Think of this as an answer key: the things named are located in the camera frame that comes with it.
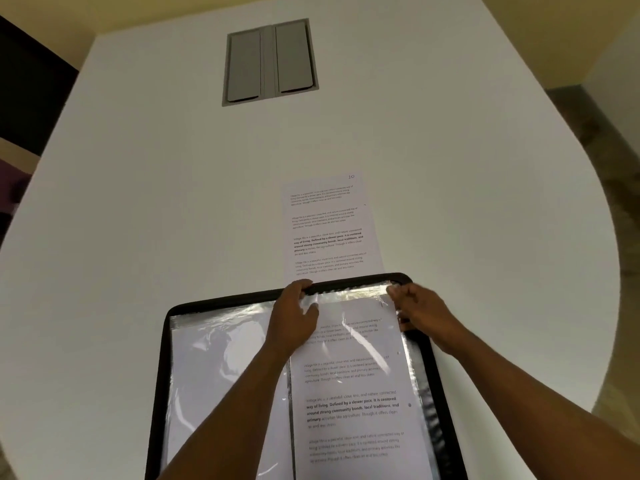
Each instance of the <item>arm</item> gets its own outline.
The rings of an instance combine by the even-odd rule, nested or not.
[[[473,335],[431,290],[390,287],[400,318],[456,357],[538,480],[640,478],[640,446]]]
[[[317,305],[303,315],[298,302],[310,284],[300,280],[284,288],[260,352],[159,480],[255,480],[282,368],[316,329]]]

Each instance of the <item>white table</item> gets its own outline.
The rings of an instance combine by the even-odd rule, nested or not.
[[[222,107],[226,35],[306,17],[320,90]],[[18,477],[142,478],[167,310],[279,287],[281,183],[351,169],[388,271],[593,406],[618,310],[609,210],[481,1],[267,0],[96,40],[0,253]],[[469,478],[531,477],[437,359]]]

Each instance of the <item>person's left hand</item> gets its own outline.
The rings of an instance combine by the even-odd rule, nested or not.
[[[309,306],[306,314],[300,308],[304,289],[311,286],[311,280],[298,280],[282,290],[271,312],[267,338],[264,345],[276,351],[284,361],[304,344],[316,329],[318,321],[317,303]]]

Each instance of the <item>marble floor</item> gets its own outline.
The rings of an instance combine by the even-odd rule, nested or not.
[[[549,97],[593,164],[607,201],[620,253],[620,318],[609,371],[593,412],[640,443],[640,160],[580,86]],[[0,450],[0,480],[15,480]]]

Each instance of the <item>white paper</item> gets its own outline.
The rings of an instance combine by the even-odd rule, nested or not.
[[[172,331],[172,403],[163,466],[178,453],[258,353],[270,314],[256,314],[235,325],[194,324]],[[258,478],[293,480],[286,369],[276,386]]]
[[[388,297],[320,305],[291,359],[297,478],[433,478],[403,347]]]
[[[286,282],[384,273],[359,173],[286,184],[282,205]]]

